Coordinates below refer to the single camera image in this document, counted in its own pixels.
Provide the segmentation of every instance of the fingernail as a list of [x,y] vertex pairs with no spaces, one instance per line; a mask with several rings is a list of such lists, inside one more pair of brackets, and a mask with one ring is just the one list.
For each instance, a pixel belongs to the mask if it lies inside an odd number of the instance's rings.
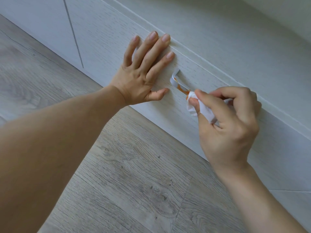
[[164,34],[164,36],[162,37],[162,41],[163,42],[167,42],[169,40],[169,35],[166,33]]
[[167,59],[171,59],[174,57],[174,52],[170,51],[167,55],[166,55],[166,58]]
[[132,38],[132,41],[135,42],[137,39],[138,39],[138,35],[135,35],[135,36]]
[[153,40],[153,39],[155,39],[155,37],[156,37],[156,32],[153,31],[153,32],[149,35],[149,39],[150,39],[150,40]]

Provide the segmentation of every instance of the wooden floor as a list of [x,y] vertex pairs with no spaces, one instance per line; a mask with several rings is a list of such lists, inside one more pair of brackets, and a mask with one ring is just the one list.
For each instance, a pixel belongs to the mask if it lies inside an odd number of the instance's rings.
[[[0,124],[98,89],[0,15]],[[127,107],[105,126],[40,232],[245,229],[208,162]]]

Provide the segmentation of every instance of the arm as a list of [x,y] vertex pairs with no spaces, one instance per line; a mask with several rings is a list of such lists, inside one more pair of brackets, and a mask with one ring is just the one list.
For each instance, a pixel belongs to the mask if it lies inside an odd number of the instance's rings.
[[0,128],[1,232],[37,232],[105,124],[124,106],[161,100],[168,89],[151,91],[172,52],[152,66],[169,45],[152,32],[129,44],[109,86],[52,105]]
[[[209,124],[191,98],[199,119],[201,147],[216,174],[237,204],[246,226],[254,233],[307,233],[273,197],[248,164],[247,156],[258,134],[256,116],[261,109],[257,95],[248,88],[223,87],[210,94],[195,91],[219,121]],[[223,102],[232,98],[236,112]]]

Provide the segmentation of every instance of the person's right hand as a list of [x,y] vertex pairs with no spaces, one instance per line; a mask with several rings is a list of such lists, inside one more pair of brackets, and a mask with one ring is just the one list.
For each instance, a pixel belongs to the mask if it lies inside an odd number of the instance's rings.
[[[244,87],[222,87],[209,94],[197,89],[195,94],[219,121],[219,126],[210,124],[200,113],[198,100],[189,100],[198,114],[200,143],[206,158],[220,178],[242,172],[248,167],[247,156],[259,132],[256,116],[261,103],[256,93]],[[233,99],[236,112],[225,104],[226,98]]]

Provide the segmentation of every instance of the person's left arm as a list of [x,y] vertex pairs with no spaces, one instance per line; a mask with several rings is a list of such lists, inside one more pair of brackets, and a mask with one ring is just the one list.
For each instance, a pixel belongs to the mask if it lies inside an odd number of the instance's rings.
[[161,100],[151,88],[174,58],[170,36],[134,37],[109,86],[8,122],[0,128],[0,231],[37,232],[105,124],[123,107]]

